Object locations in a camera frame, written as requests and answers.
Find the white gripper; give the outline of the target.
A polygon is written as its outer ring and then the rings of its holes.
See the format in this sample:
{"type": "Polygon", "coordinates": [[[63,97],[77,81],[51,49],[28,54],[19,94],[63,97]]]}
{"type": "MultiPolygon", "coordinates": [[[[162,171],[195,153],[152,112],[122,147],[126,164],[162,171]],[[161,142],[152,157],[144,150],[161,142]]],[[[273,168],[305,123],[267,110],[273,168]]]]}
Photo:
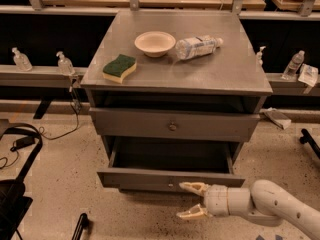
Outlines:
{"type": "Polygon", "coordinates": [[[251,211],[251,194],[248,188],[232,188],[222,185],[210,185],[203,182],[181,182],[180,188],[204,196],[204,205],[197,204],[187,211],[178,212],[182,220],[209,218],[210,214],[218,217],[247,217],[251,211]]]}

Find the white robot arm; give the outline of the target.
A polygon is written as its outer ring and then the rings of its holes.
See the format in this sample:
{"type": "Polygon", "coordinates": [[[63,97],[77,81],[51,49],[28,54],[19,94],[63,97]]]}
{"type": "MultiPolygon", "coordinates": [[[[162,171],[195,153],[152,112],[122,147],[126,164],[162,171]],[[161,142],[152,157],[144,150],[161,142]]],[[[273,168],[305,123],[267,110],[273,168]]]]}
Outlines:
{"type": "Polygon", "coordinates": [[[203,204],[177,214],[183,220],[238,216],[270,227],[286,220],[311,240],[320,240],[320,212],[269,180],[257,180],[250,188],[202,182],[182,182],[180,187],[203,198],[203,204]]]}

